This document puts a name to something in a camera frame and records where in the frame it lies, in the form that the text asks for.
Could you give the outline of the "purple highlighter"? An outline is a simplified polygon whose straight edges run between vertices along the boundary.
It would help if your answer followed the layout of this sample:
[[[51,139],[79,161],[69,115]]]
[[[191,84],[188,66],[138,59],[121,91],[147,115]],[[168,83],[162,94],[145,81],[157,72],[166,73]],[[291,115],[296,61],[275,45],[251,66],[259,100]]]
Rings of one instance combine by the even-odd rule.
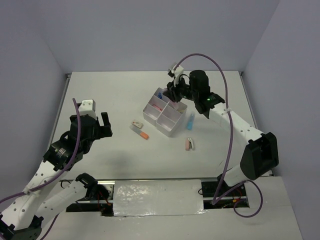
[[[173,107],[176,111],[179,109],[179,104],[177,102],[170,101],[170,106]]]

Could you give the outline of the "white eraser with sleeve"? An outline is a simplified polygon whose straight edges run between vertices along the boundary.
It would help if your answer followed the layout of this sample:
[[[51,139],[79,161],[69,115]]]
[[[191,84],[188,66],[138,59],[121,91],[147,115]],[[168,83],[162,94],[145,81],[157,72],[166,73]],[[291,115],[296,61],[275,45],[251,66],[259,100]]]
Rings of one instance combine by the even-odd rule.
[[[133,120],[131,124],[139,129],[142,129],[142,127],[144,126],[144,124],[138,120]]]

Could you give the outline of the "light blue highlighter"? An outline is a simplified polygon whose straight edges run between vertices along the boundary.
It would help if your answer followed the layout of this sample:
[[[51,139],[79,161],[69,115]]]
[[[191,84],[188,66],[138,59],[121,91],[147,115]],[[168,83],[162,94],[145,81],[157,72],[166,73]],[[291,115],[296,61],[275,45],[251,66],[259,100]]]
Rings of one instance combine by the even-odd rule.
[[[188,121],[187,121],[187,125],[186,125],[186,129],[191,131],[192,128],[193,128],[193,124],[194,124],[194,119],[195,119],[195,113],[192,112],[188,118]]]

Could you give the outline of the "orange highlighter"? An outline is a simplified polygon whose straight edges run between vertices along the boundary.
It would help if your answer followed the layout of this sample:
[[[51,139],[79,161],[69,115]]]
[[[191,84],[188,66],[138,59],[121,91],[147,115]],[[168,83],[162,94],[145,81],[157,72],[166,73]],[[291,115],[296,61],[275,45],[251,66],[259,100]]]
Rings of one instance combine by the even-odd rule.
[[[136,134],[138,134],[140,137],[142,137],[145,140],[149,139],[149,135],[146,134],[145,132],[143,132],[141,129],[139,129],[138,127],[131,125],[130,129],[135,132]]]

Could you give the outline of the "pink highlighter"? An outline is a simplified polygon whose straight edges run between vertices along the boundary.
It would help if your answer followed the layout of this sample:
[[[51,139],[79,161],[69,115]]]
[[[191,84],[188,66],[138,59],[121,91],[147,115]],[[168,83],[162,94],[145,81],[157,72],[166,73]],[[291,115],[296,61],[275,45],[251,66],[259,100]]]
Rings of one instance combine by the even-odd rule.
[[[162,109],[156,105],[152,105],[155,109],[157,109],[158,111],[162,111]]]

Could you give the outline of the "pink small stapler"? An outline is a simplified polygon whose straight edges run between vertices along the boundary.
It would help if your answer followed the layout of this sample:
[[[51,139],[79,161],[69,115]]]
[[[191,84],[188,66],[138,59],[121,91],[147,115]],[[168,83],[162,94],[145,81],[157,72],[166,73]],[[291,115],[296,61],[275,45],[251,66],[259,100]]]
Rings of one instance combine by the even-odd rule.
[[[195,150],[194,141],[191,137],[187,137],[185,140],[185,150],[186,151]]]

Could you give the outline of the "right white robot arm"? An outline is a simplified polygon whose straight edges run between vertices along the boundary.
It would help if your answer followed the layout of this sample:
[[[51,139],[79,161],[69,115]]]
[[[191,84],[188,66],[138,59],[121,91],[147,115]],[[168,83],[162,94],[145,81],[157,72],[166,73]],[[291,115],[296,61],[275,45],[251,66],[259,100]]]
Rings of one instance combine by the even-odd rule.
[[[233,131],[233,140],[243,148],[241,160],[237,165],[221,175],[217,184],[218,192],[223,196],[230,195],[235,185],[256,180],[279,164],[278,144],[276,136],[263,133],[251,126],[227,106],[226,98],[211,91],[209,78],[203,70],[193,70],[186,75],[182,70],[169,70],[173,79],[166,85],[163,94],[174,103],[187,99],[194,102],[199,114],[217,123],[223,129]]]

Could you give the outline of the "white compartment organizer box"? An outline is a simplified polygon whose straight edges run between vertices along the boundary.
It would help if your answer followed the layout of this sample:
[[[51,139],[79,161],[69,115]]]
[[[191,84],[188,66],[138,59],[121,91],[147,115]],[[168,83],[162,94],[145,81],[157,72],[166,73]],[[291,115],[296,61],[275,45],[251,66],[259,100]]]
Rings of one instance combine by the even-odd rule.
[[[184,121],[188,106],[183,102],[177,102],[179,105],[178,110],[186,109],[185,112],[178,112],[170,106],[171,100],[163,95],[163,92],[162,88],[157,88],[142,113],[147,122],[155,126],[165,136],[171,137]],[[162,99],[158,98],[158,93],[162,93]],[[158,106],[162,111],[157,110],[153,105]]]

